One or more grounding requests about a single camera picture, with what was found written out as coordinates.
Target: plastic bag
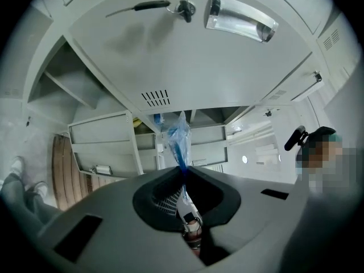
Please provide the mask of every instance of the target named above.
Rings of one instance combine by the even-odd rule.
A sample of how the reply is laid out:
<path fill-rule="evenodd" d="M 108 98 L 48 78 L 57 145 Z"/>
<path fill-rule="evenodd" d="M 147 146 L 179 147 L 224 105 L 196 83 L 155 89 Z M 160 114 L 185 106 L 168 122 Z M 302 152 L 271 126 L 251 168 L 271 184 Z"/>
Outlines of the plastic bag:
<path fill-rule="evenodd" d="M 173 155 L 180 166 L 184 177 L 187 176 L 187 169 L 191 157 L 191 129 L 186 121 L 184 111 L 179 119 L 167 130 L 168 144 Z M 188 201 L 186 185 L 182 186 L 183 200 Z"/>

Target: foot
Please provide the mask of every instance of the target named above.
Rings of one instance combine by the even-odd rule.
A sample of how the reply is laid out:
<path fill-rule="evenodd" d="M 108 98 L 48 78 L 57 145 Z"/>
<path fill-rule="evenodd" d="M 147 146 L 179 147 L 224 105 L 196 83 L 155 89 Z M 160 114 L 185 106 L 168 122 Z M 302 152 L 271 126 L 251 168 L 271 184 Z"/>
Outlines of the foot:
<path fill-rule="evenodd" d="M 16 174 L 19 178 L 22 178 L 24 173 L 24 159 L 22 157 L 15 157 L 10 166 L 10 173 Z"/>
<path fill-rule="evenodd" d="M 34 186 L 34 192 L 39 194 L 41 198 L 44 200 L 48 195 L 48 185 L 46 182 L 38 182 Z"/>

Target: person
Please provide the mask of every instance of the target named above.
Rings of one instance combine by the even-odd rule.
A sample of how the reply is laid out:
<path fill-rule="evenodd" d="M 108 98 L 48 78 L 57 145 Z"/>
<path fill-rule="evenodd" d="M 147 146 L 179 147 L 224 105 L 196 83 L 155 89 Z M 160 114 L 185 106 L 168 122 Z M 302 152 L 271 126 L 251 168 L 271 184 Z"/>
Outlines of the person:
<path fill-rule="evenodd" d="M 24 182 L 24 160 L 17 156 L 12 160 L 9 175 L 0 190 L 0 197 L 9 211 L 19 221 L 20 228 L 30 237 L 35 237 L 41 229 L 58 216 L 61 211 L 44 203 L 48 193 L 47 183 L 36 183 L 27 191 Z"/>

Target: recessed metal handle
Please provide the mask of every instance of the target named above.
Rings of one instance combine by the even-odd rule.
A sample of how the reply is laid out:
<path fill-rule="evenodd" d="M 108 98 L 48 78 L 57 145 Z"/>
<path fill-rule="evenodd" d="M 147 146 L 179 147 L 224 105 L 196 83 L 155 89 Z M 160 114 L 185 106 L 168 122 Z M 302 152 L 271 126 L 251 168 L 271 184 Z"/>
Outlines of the recessed metal handle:
<path fill-rule="evenodd" d="M 206 28 L 223 30 L 267 43 L 278 23 L 265 13 L 236 0 L 210 0 Z"/>

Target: white floor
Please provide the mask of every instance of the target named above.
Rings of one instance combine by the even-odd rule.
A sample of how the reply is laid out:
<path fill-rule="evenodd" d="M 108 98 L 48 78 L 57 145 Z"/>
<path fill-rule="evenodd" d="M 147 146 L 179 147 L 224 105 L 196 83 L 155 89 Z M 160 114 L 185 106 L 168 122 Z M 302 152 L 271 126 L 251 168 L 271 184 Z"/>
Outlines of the white floor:
<path fill-rule="evenodd" d="M 26 187 L 39 181 L 48 184 L 45 203 L 56 206 L 52 184 L 53 134 L 47 134 L 35 126 L 17 118 L 0 117 L 0 180 L 9 172 L 9 164 L 15 156 L 25 161 L 24 183 Z"/>

